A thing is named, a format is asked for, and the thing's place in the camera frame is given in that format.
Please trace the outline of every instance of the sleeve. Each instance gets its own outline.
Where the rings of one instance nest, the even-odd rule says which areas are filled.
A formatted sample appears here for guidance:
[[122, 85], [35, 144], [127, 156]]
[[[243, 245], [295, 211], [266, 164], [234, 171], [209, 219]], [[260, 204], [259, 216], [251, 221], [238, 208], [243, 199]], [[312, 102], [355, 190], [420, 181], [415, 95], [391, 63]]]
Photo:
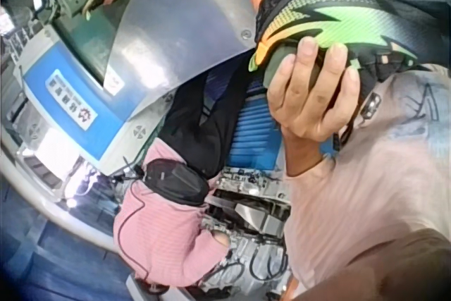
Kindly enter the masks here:
[[322, 180], [329, 177], [335, 168], [335, 159], [329, 154], [325, 155], [323, 160], [315, 167], [304, 172], [300, 176], [288, 176], [285, 173], [285, 182], [291, 188], [308, 188], [317, 186]]
[[192, 285], [204, 277], [226, 257], [228, 250], [228, 247], [214, 239], [210, 231], [202, 231], [183, 264], [184, 285]]

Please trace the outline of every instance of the cable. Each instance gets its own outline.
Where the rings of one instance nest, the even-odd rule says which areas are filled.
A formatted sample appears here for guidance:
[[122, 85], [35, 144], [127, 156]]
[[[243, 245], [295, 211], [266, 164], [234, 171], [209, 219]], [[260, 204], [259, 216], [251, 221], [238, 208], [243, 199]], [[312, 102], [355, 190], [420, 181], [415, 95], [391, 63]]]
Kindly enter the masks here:
[[258, 281], [261, 281], [261, 282], [269, 282], [269, 281], [276, 280], [277, 278], [280, 278], [288, 268], [288, 256], [286, 255], [285, 246], [283, 248], [283, 257], [282, 257], [282, 262], [280, 263], [279, 271], [274, 275], [271, 273], [271, 270], [270, 270], [271, 257], [269, 257], [268, 263], [266, 264], [266, 268], [268, 270], [268, 277], [266, 277], [266, 278], [259, 278], [254, 273], [254, 261], [255, 261], [255, 258], [257, 257], [259, 249], [260, 249], [259, 247], [257, 247], [255, 249], [254, 254], [252, 255], [251, 261], [249, 263], [249, 273], [251, 274], [252, 278], [254, 278]]
[[280, 267], [277, 273], [273, 274], [271, 272], [271, 257], [269, 257], [268, 263], [266, 264], [268, 277], [273, 278], [274, 280], [276, 280], [277, 278], [281, 278], [282, 275], [287, 271], [287, 268], [288, 268], [288, 256], [285, 248], [283, 248], [282, 261], [280, 262]]
[[226, 264], [225, 266], [220, 266], [217, 268], [217, 270], [212, 271], [211, 273], [208, 273], [206, 276], [204, 276], [204, 278], [202, 280], [204, 281], [208, 281], [210, 278], [212, 278], [213, 276], [215, 276], [217, 273], [220, 273], [222, 271], [225, 271], [226, 269], [229, 269], [230, 267], [233, 266], [240, 266], [241, 267], [241, 271], [240, 273], [235, 277], [235, 279], [233, 279], [232, 281], [229, 281], [228, 283], [233, 285], [235, 282], [237, 282], [238, 280], [240, 280], [240, 278], [242, 277], [242, 275], [245, 273], [245, 265], [242, 264], [241, 262], [233, 262], [230, 264]]

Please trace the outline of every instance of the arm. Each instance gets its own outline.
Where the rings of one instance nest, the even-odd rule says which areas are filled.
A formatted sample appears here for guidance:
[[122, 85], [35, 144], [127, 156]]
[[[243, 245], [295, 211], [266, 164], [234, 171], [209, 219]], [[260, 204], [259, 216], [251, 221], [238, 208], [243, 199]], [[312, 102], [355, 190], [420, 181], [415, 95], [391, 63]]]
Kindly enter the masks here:
[[183, 287], [199, 281], [226, 257], [228, 250], [229, 239], [226, 234], [202, 231], [183, 262], [184, 279], [179, 285]]
[[288, 177], [296, 177], [319, 164], [323, 157], [319, 151], [319, 142], [301, 139], [283, 133], [285, 145], [285, 162]]

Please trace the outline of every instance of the person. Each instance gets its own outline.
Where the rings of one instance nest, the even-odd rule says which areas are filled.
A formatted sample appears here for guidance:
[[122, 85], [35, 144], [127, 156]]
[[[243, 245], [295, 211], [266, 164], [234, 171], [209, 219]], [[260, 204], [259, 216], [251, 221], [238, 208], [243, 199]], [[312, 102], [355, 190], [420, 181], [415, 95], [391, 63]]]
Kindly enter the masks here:
[[[297, 300], [451, 299], [449, 25], [431, 11], [438, 1], [251, 2], [249, 67], [264, 69], [283, 134], [285, 241], [307, 289]], [[330, 137], [338, 153], [323, 156]]]
[[[247, 70], [249, 57], [244, 57], [202, 124], [199, 122], [208, 72], [178, 88], [142, 167], [152, 174], [160, 171], [160, 166], [170, 171], [158, 172], [154, 179], [159, 181], [150, 179], [150, 185], [145, 183], [147, 176], [136, 180], [126, 192], [115, 218], [113, 234], [119, 254], [151, 294], [164, 293], [168, 286], [196, 283], [228, 253], [230, 241], [225, 233], [201, 229], [206, 205], [179, 197], [190, 195], [188, 190], [192, 187], [195, 192], [203, 185], [207, 190], [213, 189], [215, 177], [228, 157], [252, 78]], [[180, 177], [179, 174], [181, 180], [177, 181], [175, 177]], [[190, 180], [194, 185], [186, 185]], [[158, 190], [162, 183], [166, 186]], [[175, 194], [167, 196], [168, 190]]]
[[[296, 301], [450, 300], [449, 70], [392, 75], [359, 105], [344, 44], [326, 52], [309, 90], [318, 49], [301, 39], [267, 94], [285, 144], [290, 266], [308, 289]], [[320, 142], [351, 121], [343, 149], [322, 155]]]

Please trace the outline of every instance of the bolt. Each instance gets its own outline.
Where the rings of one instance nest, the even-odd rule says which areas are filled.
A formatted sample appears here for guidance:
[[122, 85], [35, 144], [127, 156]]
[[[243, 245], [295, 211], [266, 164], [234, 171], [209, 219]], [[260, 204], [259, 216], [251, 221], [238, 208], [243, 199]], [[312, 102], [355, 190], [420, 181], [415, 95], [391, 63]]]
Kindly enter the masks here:
[[244, 40], [248, 40], [252, 38], [252, 32], [250, 30], [243, 30], [241, 31], [241, 38]]

